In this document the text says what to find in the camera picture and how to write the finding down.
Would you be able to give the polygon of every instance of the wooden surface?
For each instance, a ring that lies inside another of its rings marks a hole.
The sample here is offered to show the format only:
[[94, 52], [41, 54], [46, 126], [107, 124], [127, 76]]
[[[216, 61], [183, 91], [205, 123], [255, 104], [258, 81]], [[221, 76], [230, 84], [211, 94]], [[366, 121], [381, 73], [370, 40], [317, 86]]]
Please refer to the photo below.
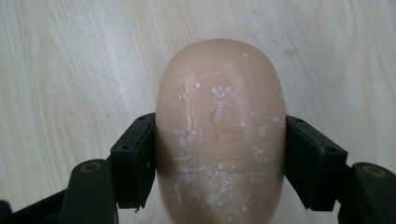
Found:
[[[1, 0], [0, 198], [21, 209], [66, 188], [75, 165], [106, 158], [155, 110], [171, 57], [214, 37], [263, 50], [288, 113], [348, 150], [349, 163], [396, 172], [395, 12], [392, 0]], [[285, 181], [273, 223], [336, 214], [305, 211]], [[120, 221], [169, 223], [156, 183], [147, 207]]]

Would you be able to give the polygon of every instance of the light wood grain table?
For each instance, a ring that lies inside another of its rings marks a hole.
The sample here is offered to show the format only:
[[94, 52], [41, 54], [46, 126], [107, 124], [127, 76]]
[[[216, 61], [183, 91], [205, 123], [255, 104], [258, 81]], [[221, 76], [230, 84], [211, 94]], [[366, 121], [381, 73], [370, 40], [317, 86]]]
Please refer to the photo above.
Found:
[[[14, 211], [67, 187], [155, 110], [183, 47], [225, 37], [274, 63], [288, 114], [396, 172], [396, 2], [319, 0], [0, 1], [0, 198]], [[336, 223], [289, 182], [273, 223]], [[169, 223], [157, 183], [120, 223]]]

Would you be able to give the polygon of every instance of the black plastic bracket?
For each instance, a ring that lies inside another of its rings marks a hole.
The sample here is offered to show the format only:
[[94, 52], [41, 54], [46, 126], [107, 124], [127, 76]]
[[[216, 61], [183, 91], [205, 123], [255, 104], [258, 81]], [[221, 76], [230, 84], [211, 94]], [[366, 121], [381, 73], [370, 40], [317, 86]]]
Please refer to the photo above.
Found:
[[119, 208], [145, 207], [155, 178], [155, 113], [134, 121], [111, 148], [114, 192]]
[[285, 176], [305, 208], [332, 211], [347, 152], [302, 119], [287, 116]]

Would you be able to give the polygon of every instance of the screw hole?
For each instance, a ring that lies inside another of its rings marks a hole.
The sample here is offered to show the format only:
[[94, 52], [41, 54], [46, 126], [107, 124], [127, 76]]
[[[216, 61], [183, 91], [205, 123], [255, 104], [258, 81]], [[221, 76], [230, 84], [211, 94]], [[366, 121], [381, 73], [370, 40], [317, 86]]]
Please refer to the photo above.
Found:
[[335, 147], [326, 147], [326, 150], [328, 150], [330, 152], [336, 152], [337, 148], [335, 148]]
[[120, 148], [121, 148], [121, 149], [128, 149], [129, 146], [128, 146], [128, 145], [122, 145]]
[[84, 174], [92, 173], [100, 168], [101, 164], [99, 162], [93, 161], [87, 163], [81, 167], [81, 172]]

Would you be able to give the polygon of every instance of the beige rounded object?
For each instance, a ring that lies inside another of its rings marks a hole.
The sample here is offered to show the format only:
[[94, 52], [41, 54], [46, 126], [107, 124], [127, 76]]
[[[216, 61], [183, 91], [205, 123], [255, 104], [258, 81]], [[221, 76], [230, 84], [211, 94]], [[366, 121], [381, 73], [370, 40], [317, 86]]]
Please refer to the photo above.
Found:
[[260, 50], [227, 39], [187, 46], [166, 68], [156, 113], [158, 183], [174, 223], [271, 220], [286, 116]]

